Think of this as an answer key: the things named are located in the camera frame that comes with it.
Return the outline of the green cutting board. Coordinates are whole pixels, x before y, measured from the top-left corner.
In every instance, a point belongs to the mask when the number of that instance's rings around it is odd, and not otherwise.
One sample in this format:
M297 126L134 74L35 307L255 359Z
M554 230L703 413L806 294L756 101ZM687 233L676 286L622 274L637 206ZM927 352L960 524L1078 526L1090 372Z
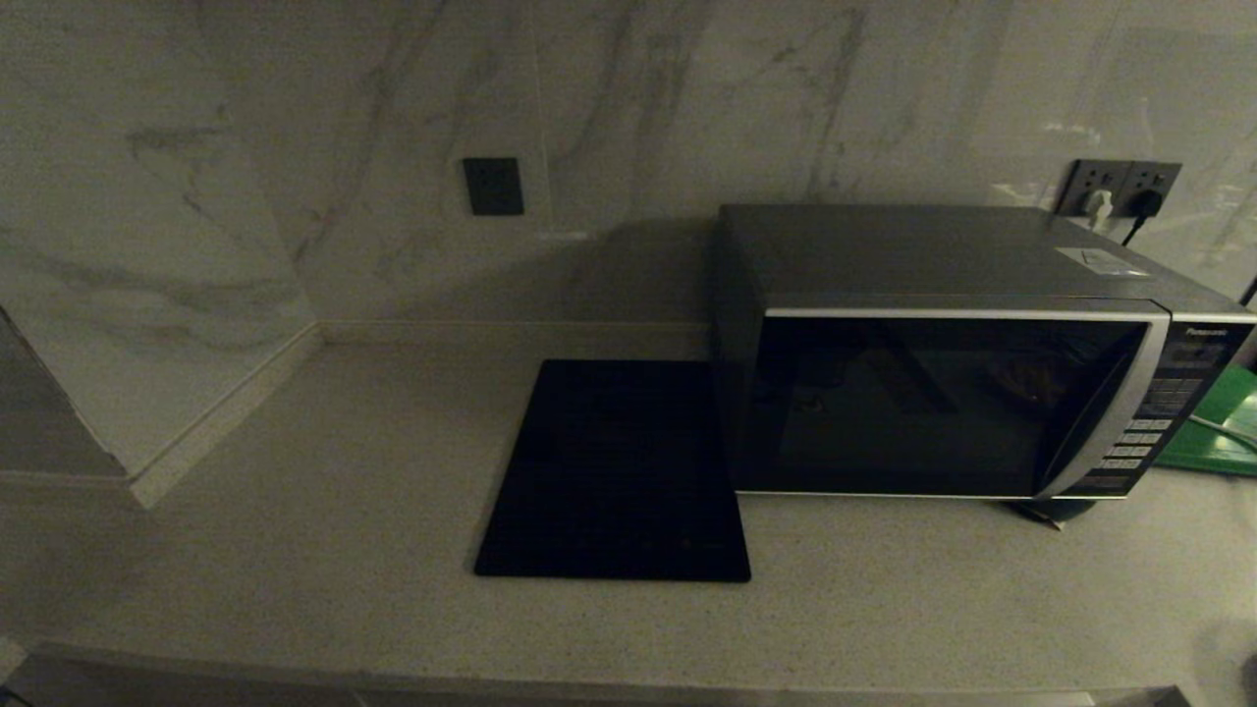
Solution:
M1257 374L1227 369L1155 465L1257 479Z

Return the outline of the grey double wall socket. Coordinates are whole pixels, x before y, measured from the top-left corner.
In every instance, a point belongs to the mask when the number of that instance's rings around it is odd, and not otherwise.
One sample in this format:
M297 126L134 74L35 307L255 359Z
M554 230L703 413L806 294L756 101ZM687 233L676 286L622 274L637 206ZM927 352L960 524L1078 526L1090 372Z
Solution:
M1065 218L1082 218L1085 195L1091 190L1105 189L1114 192L1112 218L1133 218L1128 205L1138 192L1158 190L1168 201L1180 171L1182 164L1177 162L1077 159L1068 167L1063 187L1058 189L1052 213Z

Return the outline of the silver black microwave oven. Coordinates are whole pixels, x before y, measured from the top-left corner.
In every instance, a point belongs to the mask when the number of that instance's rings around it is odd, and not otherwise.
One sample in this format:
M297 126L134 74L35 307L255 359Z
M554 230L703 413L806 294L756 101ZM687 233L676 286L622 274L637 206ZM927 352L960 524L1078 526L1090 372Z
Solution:
M998 501L1128 497L1257 333L1252 309L1035 208L727 205L710 255L713 369L733 486L750 359L769 316L1166 317L1150 377L1100 460L1061 492Z

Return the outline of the black glass induction cooktop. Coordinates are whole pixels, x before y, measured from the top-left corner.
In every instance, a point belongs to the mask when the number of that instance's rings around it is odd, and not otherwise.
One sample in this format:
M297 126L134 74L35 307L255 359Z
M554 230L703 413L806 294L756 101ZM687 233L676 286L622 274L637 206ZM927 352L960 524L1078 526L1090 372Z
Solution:
M546 359L474 572L749 582L711 366Z

